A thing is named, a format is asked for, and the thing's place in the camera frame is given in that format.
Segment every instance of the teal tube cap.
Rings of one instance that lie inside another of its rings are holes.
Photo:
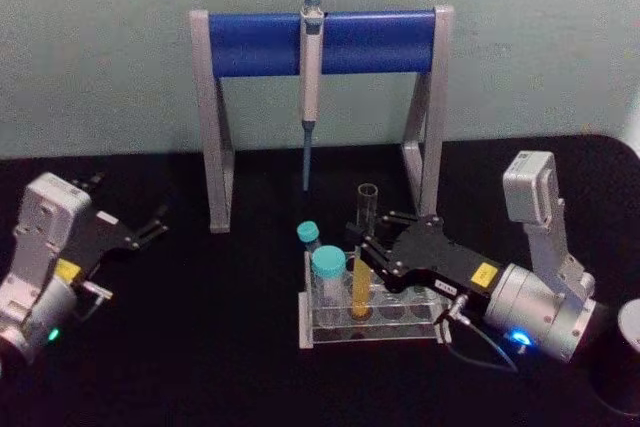
[[[311,256],[313,273],[323,279],[333,279],[344,274],[347,256],[333,245],[318,247]]]
[[[296,232],[298,233],[298,238],[305,244],[313,242],[320,236],[318,226],[313,220],[307,220],[301,223],[296,229]]]

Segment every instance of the green led light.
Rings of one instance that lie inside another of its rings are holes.
[[[58,329],[53,329],[49,334],[49,342],[53,342],[58,337],[60,337],[60,331]]]

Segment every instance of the black cable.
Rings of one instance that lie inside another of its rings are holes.
[[[447,322],[448,325],[448,321],[446,319],[444,319],[442,321],[443,325],[445,322]],[[485,362],[483,360],[477,360],[477,359],[472,359],[470,357],[467,357],[466,355],[461,354],[460,352],[458,352],[456,349],[453,348],[453,346],[446,341],[446,338],[444,337],[444,335],[442,336],[443,341],[445,346],[447,347],[447,350],[453,354],[454,357],[458,358],[459,360],[466,362],[468,364],[471,365],[475,365],[476,367],[483,367],[483,368],[487,368],[487,369],[494,369],[494,370],[500,370],[502,372],[509,372],[512,374],[517,374],[518,373],[518,367],[516,366],[516,364],[513,362],[513,360],[511,360],[511,358],[507,355],[507,353],[502,350],[502,348],[496,344],[487,334],[485,334],[482,330],[480,330],[478,327],[476,327],[473,324],[462,324],[466,327],[468,327],[469,329],[471,329],[473,332],[475,332],[477,335],[479,335],[485,342],[487,342],[491,347],[493,347],[493,349],[500,355],[500,357],[502,357],[504,359],[504,361],[506,362],[506,365],[503,364],[494,364],[492,362]]]

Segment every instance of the test tube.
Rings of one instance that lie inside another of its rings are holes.
[[[311,256],[311,265],[318,299],[318,319],[321,324],[335,323],[340,317],[339,307],[346,304],[344,286],[347,256],[333,245],[318,247]]]
[[[302,241],[310,254],[313,254],[313,252],[322,245],[320,243],[320,231],[314,221],[307,220],[302,222],[298,225],[296,232],[298,233],[298,238]]]
[[[358,210],[356,224],[367,235],[373,235],[376,225],[378,209],[378,187],[374,184],[358,186]],[[364,319],[370,312],[369,288],[371,284],[371,269],[360,258],[360,246],[356,246],[353,262],[353,296],[351,300],[351,315],[355,319]]]

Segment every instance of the black table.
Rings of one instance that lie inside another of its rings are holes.
[[[613,306],[640,295],[640,162],[597,136],[449,142],[439,213],[446,233],[489,258],[530,266],[509,222],[501,178],[519,150],[556,154],[572,253]],[[11,160],[0,163],[0,266],[13,252],[24,186],[106,170],[94,204],[132,227],[169,201],[171,231],[94,280],[115,296],[86,324],[62,330],[12,388],[13,425],[631,425],[591,393],[584,372],[530,351],[514,376],[461,363],[434,342],[298,349],[301,252],[295,226],[313,218],[342,244],[356,186],[380,188],[380,211],[409,210],[397,146],[316,148],[312,193],[300,193],[299,151],[237,155],[232,233],[208,233],[198,154]],[[491,352],[464,338],[461,349]]]

